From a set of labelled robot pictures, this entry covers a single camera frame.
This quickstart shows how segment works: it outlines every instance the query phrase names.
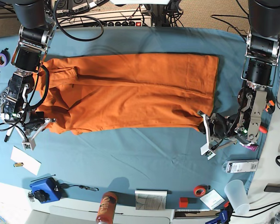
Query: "folded garment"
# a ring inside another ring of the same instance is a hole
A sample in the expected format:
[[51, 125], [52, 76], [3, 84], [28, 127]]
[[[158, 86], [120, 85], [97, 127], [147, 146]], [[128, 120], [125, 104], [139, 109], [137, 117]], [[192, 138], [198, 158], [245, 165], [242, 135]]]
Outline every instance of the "folded garment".
[[[51, 132], [123, 127], [192, 127], [213, 109], [218, 57], [136, 54], [51, 59], [48, 96], [38, 111]], [[36, 90], [43, 95], [45, 72]]]

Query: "white card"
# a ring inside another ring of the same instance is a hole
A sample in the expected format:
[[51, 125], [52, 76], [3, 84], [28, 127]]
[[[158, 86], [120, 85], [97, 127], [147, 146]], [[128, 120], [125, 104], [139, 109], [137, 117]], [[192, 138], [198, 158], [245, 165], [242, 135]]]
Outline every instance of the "white card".
[[35, 160], [30, 155], [24, 153], [22, 150], [18, 149], [17, 147], [13, 148], [10, 159], [15, 161], [16, 163], [22, 162], [24, 164], [23, 167], [26, 170], [33, 173], [34, 175], [38, 174], [38, 171], [41, 167], [41, 163], [39, 161]]
[[202, 196], [200, 200], [211, 210], [224, 202], [224, 198], [222, 198], [216, 190], [212, 190], [210, 193]]

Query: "blue clamp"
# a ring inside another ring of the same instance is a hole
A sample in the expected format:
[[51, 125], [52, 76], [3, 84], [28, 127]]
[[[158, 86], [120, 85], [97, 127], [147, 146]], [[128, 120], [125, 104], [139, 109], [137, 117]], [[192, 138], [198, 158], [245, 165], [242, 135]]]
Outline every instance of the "blue clamp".
[[220, 212], [219, 217], [215, 218], [205, 224], [218, 224], [218, 223], [226, 223], [228, 219], [228, 213], [226, 210]]

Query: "red block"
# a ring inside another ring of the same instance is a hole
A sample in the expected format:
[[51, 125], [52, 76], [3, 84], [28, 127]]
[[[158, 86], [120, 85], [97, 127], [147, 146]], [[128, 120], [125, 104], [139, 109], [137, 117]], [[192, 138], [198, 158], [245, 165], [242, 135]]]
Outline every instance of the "red block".
[[188, 207], [188, 198], [187, 197], [181, 197], [179, 199], [179, 207], [180, 208], [187, 208]]

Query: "plastic cup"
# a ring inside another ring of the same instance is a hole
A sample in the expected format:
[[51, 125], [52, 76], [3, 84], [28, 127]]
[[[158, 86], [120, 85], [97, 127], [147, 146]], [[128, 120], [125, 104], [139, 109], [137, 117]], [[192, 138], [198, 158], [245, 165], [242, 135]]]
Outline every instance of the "plastic cup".
[[245, 215], [250, 210], [248, 196], [241, 180], [230, 181], [224, 192], [237, 215]]

